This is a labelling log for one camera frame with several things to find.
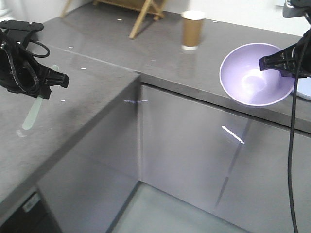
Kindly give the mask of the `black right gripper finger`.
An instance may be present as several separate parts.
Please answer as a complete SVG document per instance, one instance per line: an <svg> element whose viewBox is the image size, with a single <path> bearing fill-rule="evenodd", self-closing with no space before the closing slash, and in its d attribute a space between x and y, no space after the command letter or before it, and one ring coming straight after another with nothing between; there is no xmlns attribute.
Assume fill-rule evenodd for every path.
<svg viewBox="0 0 311 233"><path fill-rule="evenodd" d="M294 71L288 71L288 70L281 70L280 71L280 74L282 77L291 77L291 78L296 78L296 70ZM299 74L298 74L298 78L301 79L301 78L306 78L307 75L304 73L304 70L301 69L299 71Z"/></svg>
<svg viewBox="0 0 311 233"><path fill-rule="evenodd" d="M296 45L291 45L273 55L260 58L260 70L296 71L297 58L295 57L295 47Z"/></svg>

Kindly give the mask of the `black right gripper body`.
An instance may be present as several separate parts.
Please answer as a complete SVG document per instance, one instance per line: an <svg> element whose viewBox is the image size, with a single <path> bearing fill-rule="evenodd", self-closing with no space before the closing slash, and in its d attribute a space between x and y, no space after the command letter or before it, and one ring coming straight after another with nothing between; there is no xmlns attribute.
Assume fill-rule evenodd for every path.
<svg viewBox="0 0 311 233"><path fill-rule="evenodd" d="M310 9L292 9L292 17L304 17L311 24ZM308 29L294 46L296 67L292 77L302 78L311 76L311 29Z"/></svg>

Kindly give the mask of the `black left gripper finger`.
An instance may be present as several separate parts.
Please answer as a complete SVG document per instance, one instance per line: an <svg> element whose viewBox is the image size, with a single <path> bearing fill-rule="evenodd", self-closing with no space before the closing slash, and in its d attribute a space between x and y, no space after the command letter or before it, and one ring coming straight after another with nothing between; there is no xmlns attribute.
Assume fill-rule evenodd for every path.
<svg viewBox="0 0 311 233"><path fill-rule="evenodd" d="M40 85L38 91L36 92L37 96L43 99L49 99L51 96L51 93L52 91L48 84Z"/></svg>
<svg viewBox="0 0 311 233"><path fill-rule="evenodd" d="M37 88L41 88L43 86L61 86L63 88L67 88L69 85L69 77L67 74L60 73L51 68L48 68L42 64L38 64L36 66L36 75L38 77Z"/></svg>

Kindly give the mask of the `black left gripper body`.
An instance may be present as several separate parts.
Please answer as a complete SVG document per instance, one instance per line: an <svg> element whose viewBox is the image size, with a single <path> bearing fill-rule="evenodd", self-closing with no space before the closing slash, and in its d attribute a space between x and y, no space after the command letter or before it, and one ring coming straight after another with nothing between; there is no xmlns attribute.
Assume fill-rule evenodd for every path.
<svg viewBox="0 0 311 233"><path fill-rule="evenodd" d="M9 92L37 97L39 62L25 47L0 32L0 84Z"/></svg>

